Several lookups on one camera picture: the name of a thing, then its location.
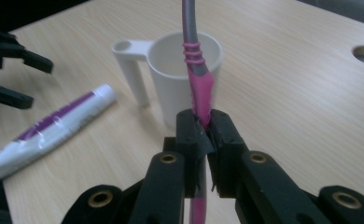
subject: toothbrush grip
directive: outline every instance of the toothbrush grip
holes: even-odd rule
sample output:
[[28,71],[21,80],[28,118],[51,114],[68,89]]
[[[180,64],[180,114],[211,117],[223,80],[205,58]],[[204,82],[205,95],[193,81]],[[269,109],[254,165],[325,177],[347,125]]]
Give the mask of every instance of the toothbrush grip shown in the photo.
[[193,113],[199,117],[200,123],[206,129],[210,120],[211,92],[214,86],[214,77],[207,71],[203,76],[196,76],[188,69]]

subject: pink toothbrush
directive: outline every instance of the pink toothbrush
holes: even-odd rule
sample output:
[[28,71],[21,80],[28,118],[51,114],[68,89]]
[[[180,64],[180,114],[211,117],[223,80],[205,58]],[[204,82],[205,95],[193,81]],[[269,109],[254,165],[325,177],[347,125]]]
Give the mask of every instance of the pink toothbrush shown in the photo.
[[[206,130],[211,113],[211,90],[214,85],[214,77],[205,65],[203,53],[200,50],[200,42],[197,37],[195,2],[183,0],[183,33],[185,48],[185,63],[189,73],[191,99],[193,113],[199,119],[200,124]],[[201,161],[199,185],[190,201],[190,224],[204,224],[206,214],[206,184],[205,184],[205,160]]]

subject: pink plastic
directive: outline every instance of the pink plastic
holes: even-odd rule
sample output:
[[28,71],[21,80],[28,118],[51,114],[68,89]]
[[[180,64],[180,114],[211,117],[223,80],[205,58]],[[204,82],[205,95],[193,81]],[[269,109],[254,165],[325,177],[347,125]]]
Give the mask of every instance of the pink plastic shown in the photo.
[[205,223],[206,197],[194,197],[190,202],[189,223]]
[[189,69],[193,113],[199,117],[200,123],[206,129],[210,120],[211,90],[214,86],[214,77],[208,71],[203,76],[195,76]]
[[[186,59],[185,59],[185,63],[187,64],[196,64],[196,65],[200,65],[200,64],[205,64],[205,59],[202,57],[203,56],[203,52],[200,50],[200,45],[201,43],[184,43],[183,47],[185,47],[185,51],[183,51],[183,53],[186,55]],[[200,57],[200,59],[191,59],[190,57]]]

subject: table surface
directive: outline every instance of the table surface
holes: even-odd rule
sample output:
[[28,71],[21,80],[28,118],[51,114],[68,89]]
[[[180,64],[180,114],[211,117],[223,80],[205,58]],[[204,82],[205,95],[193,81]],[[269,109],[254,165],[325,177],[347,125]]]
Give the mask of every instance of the table surface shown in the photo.
[[[196,4],[198,30],[224,48],[214,108],[231,116],[248,147],[272,155],[313,194],[330,185],[364,194],[364,63],[352,53],[364,45],[364,24],[292,0]],[[5,180],[14,223],[60,223],[86,189],[126,189],[145,176],[175,130],[164,125],[147,65],[140,63],[151,104],[140,107],[111,45],[180,29],[180,1],[101,0],[13,32],[55,66],[47,75],[5,60],[0,85],[35,104],[0,105],[0,148],[103,83],[119,95],[70,141]],[[207,223],[238,222],[233,200],[210,193],[208,201]]]

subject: brass insert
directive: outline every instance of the brass insert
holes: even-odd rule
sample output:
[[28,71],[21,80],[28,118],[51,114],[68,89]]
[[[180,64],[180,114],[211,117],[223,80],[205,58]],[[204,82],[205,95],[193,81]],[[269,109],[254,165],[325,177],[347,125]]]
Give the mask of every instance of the brass insert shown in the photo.
[[162,155],[160,160],[164,163],[173,163],[176,161],[176,156],[172,154]]
[[341,204],[344,207],[351,208],[351,209],[358,209],[362,207],[362,203],[352,196],[351,194],[347,194],[341,191],[334,192],[332,194],[334,201]]
[[100,190],[93,193],[88,201],[90,207],[99,208],[112,202],[113,194],[110,190]]
[[257,162],[257,163],[264,163],[267,161],[267,158],[261,154],[258,154],[258,153],[253,153],[249,156],[249,158],[254,161],[254,162]]

